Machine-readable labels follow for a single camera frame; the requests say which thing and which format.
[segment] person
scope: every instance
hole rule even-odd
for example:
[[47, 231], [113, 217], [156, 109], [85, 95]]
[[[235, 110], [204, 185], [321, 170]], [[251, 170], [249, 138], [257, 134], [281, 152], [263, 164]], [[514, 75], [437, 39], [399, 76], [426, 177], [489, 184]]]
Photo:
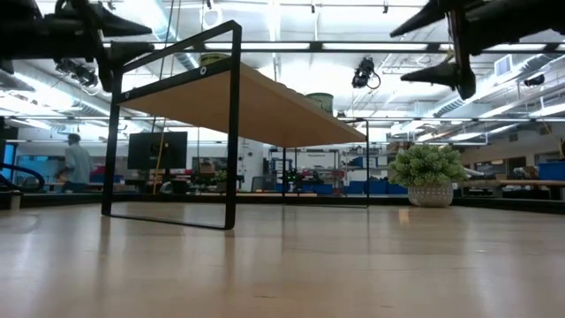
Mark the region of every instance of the person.
[[94, 170], [93, 161], [90, 154], [80, 146], [78, 134], [70, 134], [68, 141], [69, 147], [64, 151], [64, 168], [57, 174], [57, 178], [66, 174], [63, 193], [81, 192], [90, 181], [90, 172]]

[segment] black monitor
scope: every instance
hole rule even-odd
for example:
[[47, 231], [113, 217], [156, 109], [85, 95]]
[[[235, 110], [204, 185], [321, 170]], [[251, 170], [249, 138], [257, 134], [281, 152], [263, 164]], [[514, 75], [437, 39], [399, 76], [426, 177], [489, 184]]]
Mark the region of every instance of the black monitor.
[[[161, 134], [161, 132], [142, 132], [130, 135], [127, 169], [156, 169]], [[185, 169], [187, 144], [187, 132], [166, 132], [159, 169]]]

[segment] green plant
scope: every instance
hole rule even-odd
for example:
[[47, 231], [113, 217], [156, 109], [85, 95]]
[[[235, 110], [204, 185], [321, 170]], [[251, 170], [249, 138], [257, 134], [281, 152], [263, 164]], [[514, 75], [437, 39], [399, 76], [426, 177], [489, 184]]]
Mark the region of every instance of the green plant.
[[395, 171], [390, 182], [404, 187], [442, 186], [466, 179], [459, 152], [449, 146], [412, 146], [398, 154], [390, 168]]
[[228, 180], [228, 172], [226, 170], [220, 170], [215, 173], [215, 182], [226, 182]]

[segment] wooden floor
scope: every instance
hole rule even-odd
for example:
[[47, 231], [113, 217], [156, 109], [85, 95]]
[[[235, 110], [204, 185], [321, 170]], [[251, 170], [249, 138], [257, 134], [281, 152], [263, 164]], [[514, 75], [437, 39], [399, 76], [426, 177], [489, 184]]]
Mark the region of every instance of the wooden floor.
[[[0, 216], [0, 317], [563, 317], [565, 217], [240, 206], [234, 231]], [[213, 205], [116, 212], [219, 222]]]

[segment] potted plant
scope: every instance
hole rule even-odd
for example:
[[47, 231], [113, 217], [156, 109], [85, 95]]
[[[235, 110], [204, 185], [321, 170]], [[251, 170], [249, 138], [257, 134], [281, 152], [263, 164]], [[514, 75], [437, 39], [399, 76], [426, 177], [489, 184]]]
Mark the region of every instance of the potted plant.
[[414, 205], [444, 208], [453, 200], [452, 181], [463, 181], [466, 174], [459, 162], [459, 152], [451, 147], [412, 146], [399, 153], [390, 164], [393, 184], [408, 188]]
[[226, 192], [228, 181], [228, 172], [219, 170], [215, 173], [215, 190], [219, 192]]

